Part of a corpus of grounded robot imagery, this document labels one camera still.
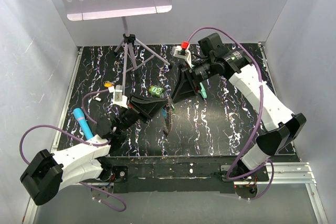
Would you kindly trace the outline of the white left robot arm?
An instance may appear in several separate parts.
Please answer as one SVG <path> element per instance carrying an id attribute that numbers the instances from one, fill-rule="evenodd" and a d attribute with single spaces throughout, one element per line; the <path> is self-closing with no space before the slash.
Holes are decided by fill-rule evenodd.
<path id="1" fill-rule="evenodd" d="M 128 128 L 139 120 L 152 120 L 168 103 L 167 98 L 131 96 L 118 115 L 97 119 L 96 134 L 89 140 L 78 139 L 77 145 L 61 151 L 38 152 L 27 163 L 20 182 L 34 203 L 41 206 L 70 185 L 87 179 L 110 180 L 115 169 L 108 164 L 107 155 L 120 149 Z"/>

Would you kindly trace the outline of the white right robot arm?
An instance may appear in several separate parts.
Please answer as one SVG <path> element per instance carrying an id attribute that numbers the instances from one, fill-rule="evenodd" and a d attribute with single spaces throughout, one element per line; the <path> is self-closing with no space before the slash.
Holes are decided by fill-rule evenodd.
<path id="1" fill-rule="evenodd" d="M 278 154 L 301 132 L 307 119 L 302 113 L 295 114 L 287 108 L 262 81 L 260 69 L 244 48 L 227 49 L 218 33 L 198 42 L 205 57 L 194 65 L 191 61 L 190 44 L 185 41 L 174 46 L 172 55 L 184 59 L 178 67 L 178 80 L 172 93 L 173 103 L 197 95 L 200 83 L 215 75 L 228 80 L 237 88 L 258 113 L 257 125 L 263 124 L 266 132 L 249 140 L 256 140 L 253 147 L 245 146 L 226 172 L 228 180 L 251 180 L 268 158 Z"/>

